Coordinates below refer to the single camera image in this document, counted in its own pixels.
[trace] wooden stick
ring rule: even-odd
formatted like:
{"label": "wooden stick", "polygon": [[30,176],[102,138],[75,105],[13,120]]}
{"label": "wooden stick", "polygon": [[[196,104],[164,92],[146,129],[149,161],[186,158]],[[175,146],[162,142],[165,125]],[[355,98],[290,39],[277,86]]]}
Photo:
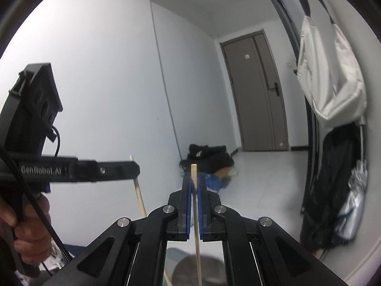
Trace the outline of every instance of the wooden stick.
{"label": "wooden stick", "polygon": [[199,286],[202,286],[201,276],[201,255],[200,255],[200,237],[199,237],[199,208],[197,205],[197,164],[192,164],[190,169],[192,176],[192,203],[193,203],[193,232],[196,248],[197,277]]}
{"label": "wooden stick", "polygon": [[[134,157],[132,155],[130,155],[130,161],[134,161]],[[143,217],[147,217],[147,212],[145,211],[143,197],[142,197],[142,193],[140,191],[138,178],[134,179],[134,185],[135,185],[136,196],[138,197],[138,204],[139,204],[140,212],[142,213]]]}
{"label": "wooden stick", "polygon": [[[130,161],[134,161],[134,157],[132,155],[130,155]],[[145,207],[144,207],[143,197],[142,197],[142,193],[140,191],[138,178],[134,179],[134,185],[135,185],[136,196],[138,198],[138,204],[139,204],[140,212],[141,212],[143,217],[147,217],[147,212],[146,212]],[[165,278],[167,286],[173,286],[172,281],[170,280],[165,269],[164,269],[164,278]]]}

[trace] door frame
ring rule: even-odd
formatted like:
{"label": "door frame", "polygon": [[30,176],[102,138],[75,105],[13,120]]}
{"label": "door frame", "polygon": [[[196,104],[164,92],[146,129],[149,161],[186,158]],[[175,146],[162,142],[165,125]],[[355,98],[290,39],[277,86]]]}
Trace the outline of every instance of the door frame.
{"label": "door frame", "polygon": [[[277,77],[277,83],[278,83],[278,87],[279,87],[279,94],[280,94],[280,97],[281,97],[281,100],[282,100],[283,115],[284,115],[284,118],[285,118],[286,147],[287,147],[287,149],[285,151],[289,151],[290,150],[290,146],[288,144],[287,116],[286,116],[286,109],[285,109],[285,104],[284,104],[282,86],[281,86],[281,82],[279,80],[278,69],[277,69],[277,66],[275,64],[274,56],[272,54],[272,50],[271,50],[271,47],[270,47],[270,44],[269,44],[269,41],[267,39],[267,36],[266,36],[266,33],[265,33],[264,29],[261,29],[259,31],[252,32],[252,33],[249,33],[249,34],[245,34],[245,35],[239,36],[237,38],[228,40],[226,42],[220,43],[222,55],[224,56],[224,62],[225,62],[225,66],[226,66],[226,69],[227,69],[227,74],[229,76],[230,86],[231,86],[232,93],[233,93],[234,106],[236,108],[236,113],[237,113],[237,118],[238,118],[238,126],[239,126],[240,138],[241,138],[241,145],[242,145],[242,149],[243,149],[244,145],[243,145],[241,118],[239,116],[239,111],[238,111],[238,106],[237,106],[237,99],[236,99],[236,92],[234,91],[234,85],[233,85],[232,75],[231,75],[230,68],[229,68],[229,65],[228,65],[228,62],[227,62],[227,56],[226,56],[226,53],[225,53],[225,50],[224,50],[224,46],[228,45],[228,44],[231,44],[231,43],[235,43],[235,42],[240,41],[240,40],[247,39],[247,38],[253,38],[253,40],[254,40],[254,36],[261,35],[261,34],[264,36],[264,39],[265,39],[266,44],[267,44],[267,47],[269,48],[272,64],[273,64],[273,67],[275,69],[275,73],[276,73],[276,77]],[[263,64],[262,64],[262,60],[261,60],[261,68],[263,70],[264,75],[266,75],[265,69],[264,69]]]}

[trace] door handle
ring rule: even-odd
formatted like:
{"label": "door handle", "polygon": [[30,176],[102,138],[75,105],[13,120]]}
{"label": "door handle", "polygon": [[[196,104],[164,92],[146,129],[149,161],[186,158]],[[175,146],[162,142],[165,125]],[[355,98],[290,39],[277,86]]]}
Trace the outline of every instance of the door handle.
{"label": "door handle", "polygon": [[271,92],[274,92],[277,94],[277,97],[279,97],[281,94],[279,93],[279,87],[278,87],[278,83],[274,83],[274,87],[275,88],[270,88],[269,91]]}

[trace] black bag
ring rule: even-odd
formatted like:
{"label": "black bag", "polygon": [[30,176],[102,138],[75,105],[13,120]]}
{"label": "black bag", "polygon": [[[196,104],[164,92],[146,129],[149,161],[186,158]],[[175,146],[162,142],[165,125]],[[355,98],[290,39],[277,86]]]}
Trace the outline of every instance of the black bag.
{"label": "black bag", "polygon": [[204,159],[217,153],[226,153],[226,146],[209,147],[208,145],[191,144],[189,145],[188,159]]}
{"label": "black bag", "polygon": [[338,213],[348,197],[348,180],[360,158],[354,123],[335,128],[323,142],[321,170],[304,209],[300,241],[310,252],[331,248]]}
{"label": "black bag", "polygon": [[184,172],[191,171],[191,165],[197,164],[198,172],[212,174],[224,167],[234,165],[233,158],[226,151],[226,146],[198,146],[191,144],[189,154],[185,160],[180,161]]}

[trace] white wall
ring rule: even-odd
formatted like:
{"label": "white wall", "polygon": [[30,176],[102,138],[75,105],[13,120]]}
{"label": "white wall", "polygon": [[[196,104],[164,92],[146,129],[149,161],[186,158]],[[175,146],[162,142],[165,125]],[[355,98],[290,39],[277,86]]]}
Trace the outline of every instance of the white wall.
{"label": "white wall", "polygon": [[[61,155],[141,167],[147,212],[180,183],[149,0],[44,0],[0,60],[0,105],[28,63],[51,62],[64,107]],[[44,153],[56,144],[46,142]],[[86,245],[119,217],[140,217],[132,181],[52,184],[52,224]]]}
{"label": "white wall", "polygon": [[250,3],[237,3],[212,14],[218,39],[216,46],[228,91],[236,142],[238,146],[241,146],[234,98],[219,43],[263,29],[269,41],[281,82],[289,145],[305,146],[308,145],[307,115],[304,94],[293,72],[293,69],[296,69],[295,55],[283,24],[280,19],[277,19],[278,16],[271,2],[263,0],[261,6],[262,8],[257,9]]}
{"label": "white wall", "polygon": [[366,159],[368,190],[363,219],[355,241],[347,247],[337,247],[324,263],[349,285],[365,285],[381,263],[381,43],[346,0],[328,0],[336,22],[346,35],[361,67],[368,109],[366,113]]}
{"label": "white wall", "polygon": [[232,118],[214,40],[152,3],[163,77],[183,158],[191,143],[234,151]]}

